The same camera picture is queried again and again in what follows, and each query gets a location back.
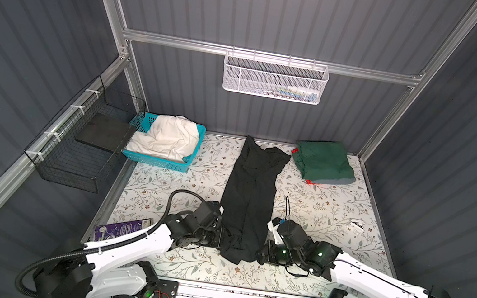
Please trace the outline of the black t-shirt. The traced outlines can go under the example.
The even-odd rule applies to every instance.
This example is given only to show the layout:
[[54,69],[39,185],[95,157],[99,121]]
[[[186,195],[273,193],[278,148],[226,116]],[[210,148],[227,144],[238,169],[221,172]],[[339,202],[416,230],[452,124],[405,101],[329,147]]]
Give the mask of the black t-shirt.
[[253,262],[268,235],[276,179],[291,157],[279,148],[261,148],[248,136],[223,191],[220,255],[237,265]]

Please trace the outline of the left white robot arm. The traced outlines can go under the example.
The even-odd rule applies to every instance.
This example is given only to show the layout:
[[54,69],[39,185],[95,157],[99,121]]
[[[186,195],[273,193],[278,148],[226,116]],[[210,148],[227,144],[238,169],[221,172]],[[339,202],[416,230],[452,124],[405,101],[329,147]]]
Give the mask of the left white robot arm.
[[[191,245],[217,248],[222,216],[219,202],[201,199],[193,211],[165,211],[149,228],[103,241],[66,243],[26,268],[16,288],[35,298],[158,298],[162,280],[149,257]],[[23,282],[27,274],[32,289]]]

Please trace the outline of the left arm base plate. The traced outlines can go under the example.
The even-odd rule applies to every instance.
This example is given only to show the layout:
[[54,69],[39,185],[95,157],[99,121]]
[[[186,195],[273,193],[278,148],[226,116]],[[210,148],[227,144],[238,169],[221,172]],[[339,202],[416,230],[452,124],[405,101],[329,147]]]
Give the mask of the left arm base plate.
[[176,298],[179,285],[176,281],[158,279],[149,281],[136,294],[117,295],[117,298]]

